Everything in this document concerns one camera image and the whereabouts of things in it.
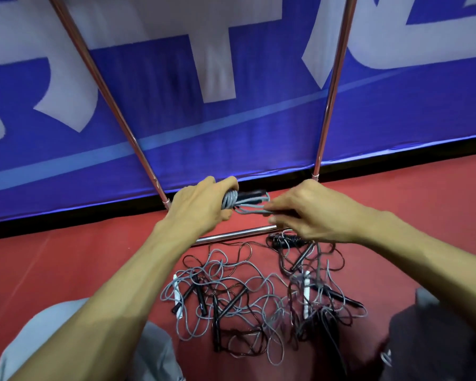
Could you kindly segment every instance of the left hand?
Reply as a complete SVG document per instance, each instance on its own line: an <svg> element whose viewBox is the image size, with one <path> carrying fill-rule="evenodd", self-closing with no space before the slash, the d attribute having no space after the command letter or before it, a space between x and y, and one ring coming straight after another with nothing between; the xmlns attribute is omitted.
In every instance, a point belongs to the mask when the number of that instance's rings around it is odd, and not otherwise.
<svg viewBox="0 0 476 381"><path fill-rule="evenodd" d="M233 210L221 210L222 199L230 189L238 190L238 180L230 176L218 183L209 176L195 186L178 191L164 220L154 231L174 231L196 240L210 232L223 220L229 220Z"/></svg>

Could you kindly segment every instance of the red floor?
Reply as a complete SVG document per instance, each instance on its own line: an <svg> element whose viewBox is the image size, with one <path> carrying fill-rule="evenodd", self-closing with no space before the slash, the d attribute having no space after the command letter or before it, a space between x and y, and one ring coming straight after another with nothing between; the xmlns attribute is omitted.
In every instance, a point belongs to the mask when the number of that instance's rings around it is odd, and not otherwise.
<svg viewBox="0 0 476 381"><path fill-rule="evenodd" d="M415 227L476 254L476 155L331 182L329 187L362 202L393 211ZM34 314L58 302L89 297L141 245L163 212L0 240L0 353ZM235 214L215 233L266 224L261 216ZM388 331L391 316L414 300L416 283L366 248L341 245L346 266L335 280L369 312L343 329L343 351L352 367L369 360ZM193 249L197 256L206 247ZM254 250L263 273L278 271L268 250ZM273 367L265 356L235 360L211 351L207 338L179 342L172 305L156 302L150 319L173 337L185 376L192 380L295 380L311 374L309 346L286 353Z"/></svg>

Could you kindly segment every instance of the forearm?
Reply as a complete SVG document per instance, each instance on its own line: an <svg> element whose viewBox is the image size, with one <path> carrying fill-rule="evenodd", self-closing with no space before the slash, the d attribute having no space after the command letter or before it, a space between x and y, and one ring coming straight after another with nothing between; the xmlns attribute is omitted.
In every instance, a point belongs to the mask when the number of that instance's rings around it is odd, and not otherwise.
<svg viewBox="0 0 476 381"><path fill-rule="evenodd" d="M449 305L476 330L476 256L432 238L387 212L375 212L360 236Z"/></svg>
<svg viewBox="0 0 476 381"><path fill-rule="evenodd" d="M154 232L12 380L125 379L153 302L190 244Z"/></svg>

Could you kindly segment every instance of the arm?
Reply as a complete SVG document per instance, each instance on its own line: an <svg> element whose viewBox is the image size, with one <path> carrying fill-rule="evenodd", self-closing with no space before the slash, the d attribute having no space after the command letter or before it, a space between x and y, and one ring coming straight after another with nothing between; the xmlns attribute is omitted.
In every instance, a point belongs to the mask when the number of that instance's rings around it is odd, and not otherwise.
<svg viewBox="0 0 476 381"><path fill-rule="evenodd" d="M228 220L222 198L236 178L180 190L144 245L13 375L25 380L123 380L153 302L196 239Z"/></svg>
<svg viewBox="0 0 476 381"><path fill-rule="evenodd" d="M476 256L416 230L392 213L365 207L313 180L292 188L265 209L296 210L300 219L279 214L269 221L289 227L305 239L369 247L476 330Z"/></svg>

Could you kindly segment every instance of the metal pole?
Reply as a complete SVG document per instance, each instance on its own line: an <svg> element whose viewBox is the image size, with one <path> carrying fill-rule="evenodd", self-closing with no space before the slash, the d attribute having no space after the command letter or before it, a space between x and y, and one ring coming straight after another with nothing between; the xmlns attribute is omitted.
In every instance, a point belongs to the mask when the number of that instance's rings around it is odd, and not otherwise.
<svg viewBox="0 0 476 381"><path fill-rule="evenodd" d="M226 241L239 239L239 238L256 237L258 235L276 233L282 230L284 229L279 228L275 226L274 224L272 224L269 226L257 227L255 229L233 231L232 233L218 234L218 235L212 235L209 237L199 238L196 241L196 243L192 245L192 247L209 245L211 243L217 243L217 242L226 242Z"/></svg>
<svg viewBox="0 0 476 381"><path fill-rule="evenodd" d="M340 25L340 34L338 35L338 44L336 46L335 60L333 62L333 72L331 73L330 87L328 89L328 99L326 100L326 110L324 111L323 128L321 129L321 138L319 139L316 163L314 166L314 173L312 174L312 179L314 180L319 179L319 169L321 168L321 163L323 161L324 145L326 144L326 137L328 136L331 113L333 112L338 81L344 64L349 32L351 31L354 10L356 9L356 1L357 0L346 0L346 6L344 7L344 15L342 17L342 24Z"/></svg>
<svg viewBox="0 0 476 381"><path fill-rule="evenodd" d="M120 124L120 127L125 136L127 137L128 142L132 146L134 152L136 153L136 156L139 158L141 164L143 165L143 168L148 174L148 177L152 181L153 186L157 190L160 198L162 199L165 208L169 210L171 205L170 200L166 196L162 187L160 186L159 180L153 172L152 166L150 166L150 163L148 163L148 160L146 159L145 154L141 150L138 141L130 130L129 125L125 121L125 118L123 117L120 108L118 108L118 105L116 104L113 95L111 95L111 92L109 91L108 85L106 84L106 82L104 82L104 79L100 74L97 65L93 61L92 56L90 55L90 52L88 51L88 48L86 46L86 43L83 40L83 37L81 36L81 33L79 32L74 20L72 19L72 16L68 11L67 6L62 0L50 0L50 2L56 14L58 15L60 22L62 23L65 30L67 31L67 34L72 40L72 43L79 52L81 59L85 63L90 74L93 76L95 83L97 84L102 96L104 97L104 100L106 100L106 103L108 103L109 108L111 108L111 111L113 112L116 120L118 121L118 124Z"/></svg>

